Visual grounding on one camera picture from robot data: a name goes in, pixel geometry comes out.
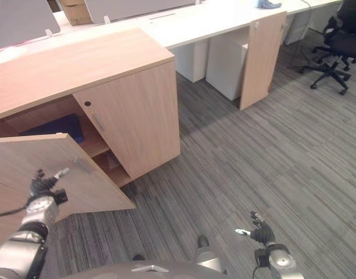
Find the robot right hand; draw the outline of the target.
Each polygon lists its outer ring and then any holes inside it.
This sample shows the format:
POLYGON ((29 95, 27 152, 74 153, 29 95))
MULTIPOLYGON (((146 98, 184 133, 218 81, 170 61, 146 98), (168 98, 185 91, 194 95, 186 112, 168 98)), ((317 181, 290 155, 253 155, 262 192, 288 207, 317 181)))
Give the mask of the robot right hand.
POLYGON ((263 244, 264 246, 269 246, 271 244, 276 243, 276 237, 272 230, 272 228, 268 225, 268 223, 255 211, 250 212, 251 219, 253 224, 256 226, 255 229, 249 231, 242 228, 236 228, 235 233, 250 237, 251 239, 255 240, 263 244))

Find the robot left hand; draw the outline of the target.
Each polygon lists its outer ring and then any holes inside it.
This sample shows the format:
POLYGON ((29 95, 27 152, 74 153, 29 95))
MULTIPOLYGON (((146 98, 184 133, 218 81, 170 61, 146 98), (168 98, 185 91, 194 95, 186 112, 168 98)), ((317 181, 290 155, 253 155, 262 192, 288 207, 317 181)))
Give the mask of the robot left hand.
POLYGON ((31 180, 30 184, 30 194, 31 196, 52 196, 54 193, 51 189, 55 184, 63 178, 70 168, 66 167, 62 170, 59 170, 54 176, 45 178, 45 173, 42 169, 38 169, 35 173, 35 176, 31 180))

